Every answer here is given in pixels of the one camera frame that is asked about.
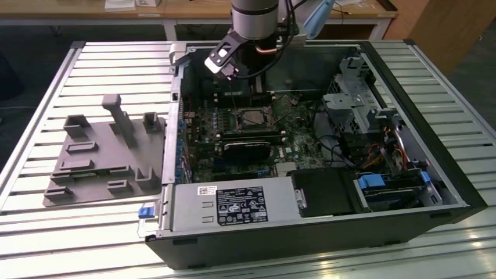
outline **table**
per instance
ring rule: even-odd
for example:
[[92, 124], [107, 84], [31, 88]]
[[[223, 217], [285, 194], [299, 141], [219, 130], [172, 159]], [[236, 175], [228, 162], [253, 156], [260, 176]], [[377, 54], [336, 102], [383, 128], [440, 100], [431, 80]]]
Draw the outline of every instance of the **table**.
[[[332, 11], [327, 24], [373, 25], [369, 39], [383, 38], [396, 11], [388, 11], [376, 0], [343, 6], [351, 13]], [[156, 8], [104, 12], [104, 0], [3, 0], [0, 25], [163, 25], [169, 41], [177, 40], [177, 24], [231, 24], [231, 0], [161, 0]]]
[[[372, 42], [489, 205], [405, 244], [175, 271], [145, 246], [137, 210], [156, 196], [45, 208], [43, 192], [68, 114], [108, 121], [103, 94], [123, 95], [131, 118], [168, 116], [171, 42], [87, 42], [69, 50], [0, 174], [1, 278], [475, 278], [496, 271], [496, 134], [416, 46]], [[392, 105], [388, 93], [379, 92]], [[156, 219], [145, 223], [156, 226]]]
[[496, 17], [493, 0], [391, 0], [400, 11], [385, 39], [413, 39], [448, 75]]

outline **sticker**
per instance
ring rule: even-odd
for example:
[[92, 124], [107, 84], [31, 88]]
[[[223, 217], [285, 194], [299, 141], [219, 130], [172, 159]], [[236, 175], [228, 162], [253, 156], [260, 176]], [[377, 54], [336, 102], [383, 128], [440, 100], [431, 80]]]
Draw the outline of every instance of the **sticker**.
[[217, 223], [221, 226], [269, 220], [263, 187], [217, 191]]
[[199, 187], [199, 196], [215, 195], [217, 186], [201, 186]]

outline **blue connector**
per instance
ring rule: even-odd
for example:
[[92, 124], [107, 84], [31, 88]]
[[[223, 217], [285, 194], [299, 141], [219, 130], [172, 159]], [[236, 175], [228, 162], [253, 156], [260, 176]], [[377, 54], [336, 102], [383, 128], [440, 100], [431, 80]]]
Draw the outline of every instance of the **blue connector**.
[[380, 174], [367, 174], [359, 178], [360, 189], [369, 187], [384, 187], [384, 179]]
[[431, 177], [425, 171], [421, 172], [421, 180], [425, 182], [425, 184], [431, 182]]

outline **side panel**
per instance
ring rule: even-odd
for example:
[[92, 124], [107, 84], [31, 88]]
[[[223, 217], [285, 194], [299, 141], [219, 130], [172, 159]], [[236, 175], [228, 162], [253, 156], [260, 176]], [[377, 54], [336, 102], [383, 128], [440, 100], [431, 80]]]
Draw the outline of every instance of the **side panel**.
[[147, 245], [172, 269], [189, 269], [397, 244], [465, 212], [457, 209], [188, 238], [149, 237]]

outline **floor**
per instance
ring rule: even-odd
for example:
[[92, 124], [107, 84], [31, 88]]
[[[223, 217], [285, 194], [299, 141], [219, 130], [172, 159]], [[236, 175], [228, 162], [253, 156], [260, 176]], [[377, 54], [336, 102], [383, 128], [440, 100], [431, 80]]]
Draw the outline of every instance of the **floor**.
[[[219, 40], [227, 26], [179, 26], [180, 40]], [[32, 113], [43, 98], [53, 75], [73, 41], [160, 41], [161, 26], [73, 26], [63, 27], [53, 36], [45, 26], [0, 27], [0, 52], [16, 71], [25, 90], [0, 101], [0, 169], [8, 160]], [[496, 127], [496, 22], [484, 32], [449, 80], [492, 127]], [[24, 106], [29, 108], [5, 109]]]

